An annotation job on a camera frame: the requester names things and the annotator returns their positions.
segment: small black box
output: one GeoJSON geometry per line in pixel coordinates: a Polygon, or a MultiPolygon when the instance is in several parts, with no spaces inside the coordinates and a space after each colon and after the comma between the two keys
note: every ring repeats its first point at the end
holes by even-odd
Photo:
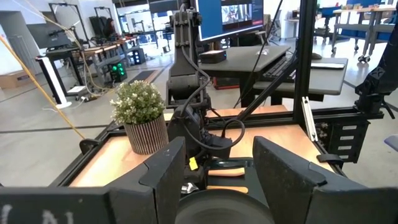
{"type": "Polygon", "coordinates": [[[226,60],[225,50],[211,50],[199,55],[202,63],[220,63],[226,60]]]}

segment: white flowers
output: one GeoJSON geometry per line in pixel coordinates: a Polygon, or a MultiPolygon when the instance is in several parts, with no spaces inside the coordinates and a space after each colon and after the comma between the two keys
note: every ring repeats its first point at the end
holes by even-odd
{"type": "Polygon", "coordinates": [[[112,118],[119,124],[142,124],[158,118],[164,109],[164,102],[155,85],[144,81],[132,84],[122,83],[117,91],[118,98],[111,100],[115,107],[112,118]]]}

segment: gray floor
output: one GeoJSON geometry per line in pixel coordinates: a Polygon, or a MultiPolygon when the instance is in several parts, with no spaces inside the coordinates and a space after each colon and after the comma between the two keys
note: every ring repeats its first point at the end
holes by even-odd
{"type": "MultiPolygon", "coordinates": [[[[293,42],[282,42],[294,46],[293,42]]],[[[337,45],[335,57],[349,58],[349,67],[346,74],[346,84],[340,96],[326,96],[323,103],[311,102],[312,108],[333,108],[352,106],[358,99],[352,86],[360,84],[368,71],[373,69],[381,56],[382,49],[372,57],[368,65],[358,63],[359,54],[353,50],[353,41],[342,42],[337,45]]],[[[314,52],[324,57],[331,57],[331,46],[322,45],[318,41],[314,45],[314,52]]],[[[163,96],[165,96],[165,82],[168,79],[168,70],[173,61],[173,54],[148,61],[145,65],[134,66],[128,71],[129,80],[144,70],[159,70],[162,73],[155,80],[163,96]]],[[[74,83],[64,70],[66,86],[74,83]]],[[[45,91],[50,94],[49,87],[42,76],[37,77],[45,91]]],[[[239,96],[238,90],[215,90],[208,88],[213,106],[218,109],[230,108],[239,96]]],[[[387,97],[387,102],[398,106],[398,93],[387,97]]],[[[96,101],[83,103],[77,108],[73,105],[64,109],[69,120],[79,129],[86,138],[95,138],[103,128],[87,128],[84,126],[105,126],[110,121],[112,107],[109,100],[114,94],[102,96],[96,101]]],[[[293,101],[284,99],[284,105],[292,109],[293,101]]],[[[67,128],[64,120],[53,111],[43,110],[50,108],[49,103],[33,84],[14,90],[0,90],[0,182],[7,186],[46,186],[50,184],[71,163],[80,150],[80,137],[72,130],[46,131],[51,128],[67,128]]],[[[383,120],[371,121],[357,164],[345,164],[343,170],[353,180],[369,187],[397,186],[398,185],[398,153],[383,143],[391,134],[398,133],[398,121],[391,120],[386,115],[383,120]]]]}

